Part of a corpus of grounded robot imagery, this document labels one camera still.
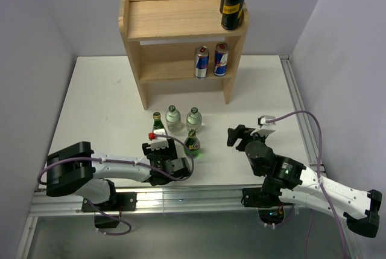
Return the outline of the Red Bull can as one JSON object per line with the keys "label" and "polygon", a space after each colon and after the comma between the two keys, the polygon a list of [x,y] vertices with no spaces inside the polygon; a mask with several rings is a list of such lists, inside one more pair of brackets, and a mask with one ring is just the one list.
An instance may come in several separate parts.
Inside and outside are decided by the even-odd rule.
{"label": "Red Bull can", "polygon": [[195,72],[194,76],[204,79],[207,76],[209,65],[209,50],[206,46],[198,46],[195,49]]}
{"label": "Red Bull can", "polygon": [[214,75],[222,77],[226,74],[229,46],[225,42],[216,44],[214,55]]}

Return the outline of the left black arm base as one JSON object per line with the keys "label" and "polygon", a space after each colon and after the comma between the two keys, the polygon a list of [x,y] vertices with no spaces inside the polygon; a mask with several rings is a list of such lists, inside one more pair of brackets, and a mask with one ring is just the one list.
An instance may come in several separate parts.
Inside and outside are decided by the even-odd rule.
{"label": "left black arm base", "polygon": [[81,206],[82,213],[94,213],[94,226],[99,232],[106,232],[110,235],[118,235],[112,230],[117,228],[120,223],[128,227],[125,234],[131,231],[131,224],[124,222],[122,213],[126,211],[135,211],[137,203],[137,193],[116,193],[108,201],[104,203],[92,203],[87,199],[83,199]]}

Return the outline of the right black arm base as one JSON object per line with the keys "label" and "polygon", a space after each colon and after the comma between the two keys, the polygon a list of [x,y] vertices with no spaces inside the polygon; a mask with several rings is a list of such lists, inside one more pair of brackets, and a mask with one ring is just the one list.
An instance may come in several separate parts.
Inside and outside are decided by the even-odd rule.
{"label": "right black arm base", "polygon": [[241,204],[246,208],[256,208],[259,223],[264,228],[277,229],[284,226],[296,213],[295,205],[283,203],[278,197],[264,194],[261,187],[242,189]]}

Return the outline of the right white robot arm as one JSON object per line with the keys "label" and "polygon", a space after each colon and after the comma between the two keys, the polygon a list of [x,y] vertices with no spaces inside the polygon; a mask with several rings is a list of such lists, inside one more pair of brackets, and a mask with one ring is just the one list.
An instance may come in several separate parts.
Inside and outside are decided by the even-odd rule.
{"label": "right white robot arm", "polygon": [[245,207],[271,208],[299,204],[344,220],[347,227],[363,237],[376,237],[382,194],[360,191],[324,176],[291,158],[277,155],[266,145],[267,130],[242,124],[227,131],[227,146],[246,154],[252,172],[264,179],[261,187],[245,188],[241,203]]}

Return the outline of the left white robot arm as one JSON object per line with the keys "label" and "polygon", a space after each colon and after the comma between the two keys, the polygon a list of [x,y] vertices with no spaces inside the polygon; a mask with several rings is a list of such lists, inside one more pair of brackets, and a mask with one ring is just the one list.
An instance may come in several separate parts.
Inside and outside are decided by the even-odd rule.
{"label": "left white robot arm", "polygon": [[177,142],[171,136],[152,133],[150,142],[142,144],[141,157],[126,158],[97,152],[89,142],[81,141],[49,155],[37,180],[46,186],[49,197],[75,194],[111,210],[118,202],[114,179],[155,187],[190,178],[194,159],[190,154],[180,158]]}

